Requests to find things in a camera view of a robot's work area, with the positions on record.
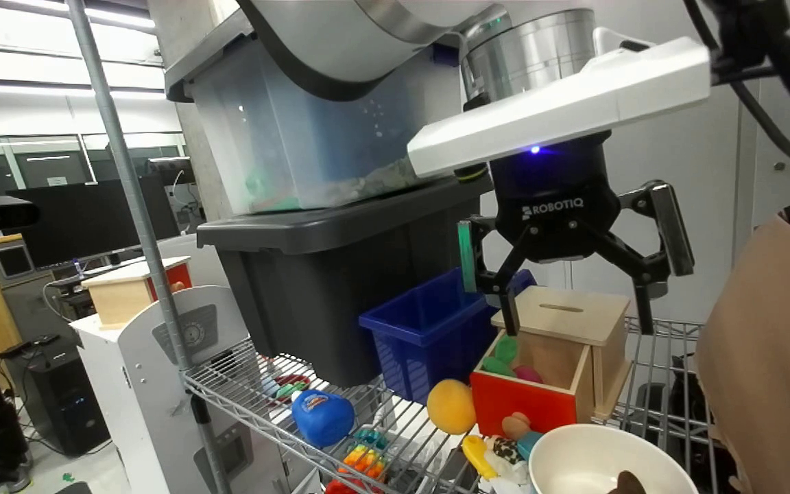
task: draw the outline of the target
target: wall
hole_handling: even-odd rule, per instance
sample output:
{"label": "wall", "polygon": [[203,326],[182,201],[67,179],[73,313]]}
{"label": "wall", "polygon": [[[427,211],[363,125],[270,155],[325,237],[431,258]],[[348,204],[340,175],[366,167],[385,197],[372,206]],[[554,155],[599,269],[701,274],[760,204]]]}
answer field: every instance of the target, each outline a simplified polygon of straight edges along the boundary
{"label": "wall", "polygon": [[[790,134],[790,96],[782,83],[764,79],[754,85],[754,94],[775,115],[785,134]],[[743,197],[745,223],[741,237],[747,237],[754,226],[775,217],[790,206],[790,160],[760,133],[754,118],[743,115],[743,175],[741,181],[750,185],[750,196]]]}

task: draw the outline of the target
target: blue bin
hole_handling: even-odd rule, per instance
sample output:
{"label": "blue bin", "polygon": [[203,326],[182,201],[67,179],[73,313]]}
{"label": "blue bin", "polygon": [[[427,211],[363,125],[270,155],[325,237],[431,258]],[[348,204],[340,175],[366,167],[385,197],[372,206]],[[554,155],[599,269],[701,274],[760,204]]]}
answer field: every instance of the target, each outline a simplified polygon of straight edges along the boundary
{"label": "blue bin", "polygon": [[359,317],[372,332],[385,385],[422,402],[442,378],[468,378],[484,352],[488,308],[466,295],[459,273],[432,277]]}

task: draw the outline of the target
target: bowl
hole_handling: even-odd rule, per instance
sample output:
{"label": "bowl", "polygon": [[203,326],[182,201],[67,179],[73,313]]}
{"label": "bowl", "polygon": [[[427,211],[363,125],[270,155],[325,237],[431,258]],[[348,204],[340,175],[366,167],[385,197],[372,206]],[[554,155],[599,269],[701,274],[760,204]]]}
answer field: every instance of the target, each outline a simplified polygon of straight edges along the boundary
{"label": "bowl", "polygon": [[538,494],[609,494],[630,473],[646,494],[695,494],[660,447],[606,425],[564,425],[538,440],[529,477]]}

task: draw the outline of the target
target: black plastic bin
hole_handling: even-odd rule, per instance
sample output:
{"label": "black plastic bin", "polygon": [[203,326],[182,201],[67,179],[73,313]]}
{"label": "black plastic bin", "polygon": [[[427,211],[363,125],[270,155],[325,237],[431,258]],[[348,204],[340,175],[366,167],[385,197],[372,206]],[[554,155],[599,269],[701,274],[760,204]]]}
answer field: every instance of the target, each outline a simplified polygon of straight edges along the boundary
{"label": "black plastic bin", "polygon": [[332,385],[379,376],[359,313],[458,267],[455,226],[488,181],[444,181],[322,211],[200,226],[261,354],[295,354]]}

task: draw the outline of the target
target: toy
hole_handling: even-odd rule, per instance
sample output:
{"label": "toy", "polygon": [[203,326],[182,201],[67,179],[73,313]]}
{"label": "toy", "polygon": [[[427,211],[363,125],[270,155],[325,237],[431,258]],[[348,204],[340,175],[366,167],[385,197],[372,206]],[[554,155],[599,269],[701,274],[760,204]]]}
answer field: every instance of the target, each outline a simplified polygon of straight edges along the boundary
{"label": "toy", "polygon": [[480,367],[488,374],[514,376],[523,381],[542,381],[542,376],[531,365],[520,363],[518,354],[520,354],[518,339],[505,335],[490,347]]}
{"label": "toy", "polygon": [[459,442],[459,454],[468,459],[468,465],[476,469],[480,477],[484,481],[499,477],[497,466],[488,461],[488,447],[483,437],[466,437]]}
{"label": "toy", "polygon": [[514,454],[520,457],[520,461],[529,459],[534,442],[540,440],[540,435],[534,435],[529,429],[529,418],[520,411],[512,411],[501,420],[501,431],[506,435],[506,440],[514,442]]}
{"label": "toy", "polygon": [[309,446],[329,447],[350,431],[357,411],[342,396],[303,391],[289,405],[289,418]]}
{"label": "toy", "polygon": [[348,484],[366,487],[366,481],[384,484],[385,481],[385,440],[381,431],[361,429],[357,446],[348,450],[337,469],[337,481],[325,484],[325,494],[357,494]]}
{"label": "toy", "polygon": [[274,402],[292,405],[303,391],[309,391],[309,378],[302,374],[287,374],[274,378]]}
{"label": "toy", "polygon": [[475,429],[470,388],[444,378],[427,392],[427,418],[446,435],[466,435]]}
{"label": "toy", "polygon": [[497,454],[501,461],[506,461],[506,465],[518,465],[518,461],[520,461],[520,457],[518,457],[518,450],[514,450],[514,442],[501,440],[501,437],[492,440],[492,454]]}

